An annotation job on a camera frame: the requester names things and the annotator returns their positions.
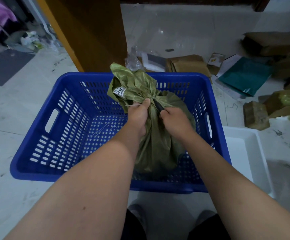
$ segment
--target white plastic tray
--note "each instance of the white plastic tray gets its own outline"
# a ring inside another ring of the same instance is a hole
[[[232,165],[261,190],[275,198],[258,131],[223,126]]]

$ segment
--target foot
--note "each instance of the foot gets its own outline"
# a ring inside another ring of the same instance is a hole
[[[211,210],[203,210],[197,218],[197,221],[195,223],[195,227],[202,224],[203,222],[205,222],[208,218],[215,216],[216,214],[217,213],[215,213],[214,211],[211,211]]]
[[[146,217],[146,214],[145,214],[145,211],[143,210],[143,208],[138,204],[133,204],[133,205],[130,205],[127,209],[134,216],[136,216],[136,218],[142,224],[145,233],[147,234],[147,217]]]

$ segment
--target gray mat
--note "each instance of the gray mat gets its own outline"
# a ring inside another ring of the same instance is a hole
[[[3,86],[35,55],[7,49],[0,53],[0,86]]]

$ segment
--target laundry basket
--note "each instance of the laundry basket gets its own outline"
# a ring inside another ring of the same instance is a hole
[[[224,159],[230,155],[209,79],[200,73],[149,73],[159,90],[179,96],[196,120],[196,132]],[[110,140],[127,122],[107,95],[112,73],[70,72],[61,76],[15,154],[10,171],[20,180],[55,182]],[[134,174],[131,190],[189,194],[207,192],[188,153],[158,181]]]

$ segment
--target black pants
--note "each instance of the black pants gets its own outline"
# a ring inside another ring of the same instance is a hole
[[[194,239],[231,239],[224,227],[219,215],[208,218],[199,226],[196,226],[189,234],[188,240]],[[146,240],[145,231],[129,210],[126,212],[125,224],[121,240]]]

